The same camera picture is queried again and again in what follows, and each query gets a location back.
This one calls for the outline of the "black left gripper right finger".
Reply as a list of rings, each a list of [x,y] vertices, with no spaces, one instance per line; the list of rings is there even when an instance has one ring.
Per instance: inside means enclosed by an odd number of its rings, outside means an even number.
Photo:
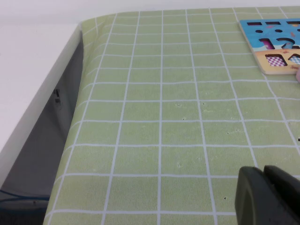
[[[299,212],[300,181],[274,165],[266,165],[263,172],[287,206],[293,212]]]

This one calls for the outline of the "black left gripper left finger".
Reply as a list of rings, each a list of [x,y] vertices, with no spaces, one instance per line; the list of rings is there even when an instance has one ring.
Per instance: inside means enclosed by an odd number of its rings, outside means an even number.
[[[239,225],[298,225],[300,212],[293,212],[281,199],[263,170],[244,166],[239,170],[235,195]]]

